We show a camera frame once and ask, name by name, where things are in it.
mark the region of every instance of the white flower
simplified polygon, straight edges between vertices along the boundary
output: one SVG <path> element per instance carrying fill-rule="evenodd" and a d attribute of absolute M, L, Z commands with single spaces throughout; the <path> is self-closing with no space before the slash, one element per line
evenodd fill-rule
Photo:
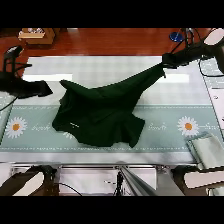
<path fill-rule="evenodd" d="M 185 136 L 193 136 L 193 135 L 197 135 L 198 132 L 198 124 L 197 122 L 194 120 L 194 118 L 190 118 L 190 117 L 182 117 L 179 121 L 178 121 L 178 125 L 177 127 L 179 127 L 179 131 L 182 131 L 182 135 Z"/>
<path fill-rule="evenodd" d="M 66 138 L 70 138 L 70 139 L 74 138 L 74 136 L 68 132 L 63 133 L 63 135 L 65 135 Z"/>
<path fill-rule="evenodd" d="M 23 131 L 25 131 L 26 128 L 27 122 L 21 117 L 15 117 L 7 124 L 6 135 L 8 135 L 8 138 L 17 138 L 23 134 Z"/>

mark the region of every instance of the wooden floor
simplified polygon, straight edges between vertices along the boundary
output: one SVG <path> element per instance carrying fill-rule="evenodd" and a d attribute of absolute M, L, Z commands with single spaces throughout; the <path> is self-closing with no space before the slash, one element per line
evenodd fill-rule
<path fill-rule="evenodd" d="M 179 28 L 62 28 L 51 46 L 28 46 L 25 41 L 19 41 L 17 35 L 3 35 L 3 37 L 0 35 L 0 61 L 3 53 L 15 45 L 24 47 L 18 62 L 27 62 L 31 56 L 160 56 L 170 52 L 176 45 L 169 39 L 169 34 L 178 30 Z M 203 37 L 210 28 L 198 28 L 198 30 Z"/>

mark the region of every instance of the gray towel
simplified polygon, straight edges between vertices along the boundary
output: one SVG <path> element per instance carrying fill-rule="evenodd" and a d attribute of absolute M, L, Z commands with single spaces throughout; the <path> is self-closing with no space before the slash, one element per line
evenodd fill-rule
<path fill-rule="evenodd" d="M 187 141 L 187 145 L 198 162 L 199 169 L 224 166 L 224 149 L 219 139 L 213 134 L 205 133 L 198 138 Z M 213 190 L 215 196 L 224 196 L 224 187 Z"/>

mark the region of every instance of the table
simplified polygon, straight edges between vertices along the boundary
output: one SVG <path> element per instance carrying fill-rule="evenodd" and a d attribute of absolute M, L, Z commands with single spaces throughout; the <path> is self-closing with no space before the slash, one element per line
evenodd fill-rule
<path fill-rule="evenodd" d="M 61 79 L 88 88 L 99 87 L 121 81 L 160 62 L 160 56 L 29 58 L 28 63 L 33 67 L 26 69 L 24 79 L 44 79 L 54 94 L 15 101 L 8 126 L 10 129 L 10 125 L 12 127 L 20 119 L 24 130 L 16 138 L 12 138 L 10 131 L 5 131 L 0 161 L 48 164 L 194 163 L 185 145 L 185 140 L 189 138 L 184 131 L 186 128 L 191 129 L 194 136 L 208 131 L 223 141 L 197 62 L 176 70 L 165 69 L 167 78 L 162 77 L 142 94 L 133 113 L 145 119 L 146 124 L 134 148 L 125 143 L 116 143 L 111 148 L 91 147 L 51 127 L 59 100 L 65 93 L 58 82 Z"/>

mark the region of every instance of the folded cloth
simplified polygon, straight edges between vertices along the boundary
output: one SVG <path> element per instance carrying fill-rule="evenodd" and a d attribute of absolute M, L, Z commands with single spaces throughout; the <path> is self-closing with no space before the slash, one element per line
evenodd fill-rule
<path fill-rule="evenodd" d="M 60 81 L 67 89 L 52 123 L 56 131 L 69 132 L 78 142 L 110 147 L 116 142 L 134 147 L 145 121 L 132 114 L 141 94 L 165 76 L 158 64 L 121 82 L 88 89 L 77 83 Z"/>
<path fill-rule="evenodd" d="M 218 137 L 210 133 L 187 141 L 200 169 L 224 166 L 224 149 Z M 224 187 L 213 190 L 215 196 L 224 196 Z"/>

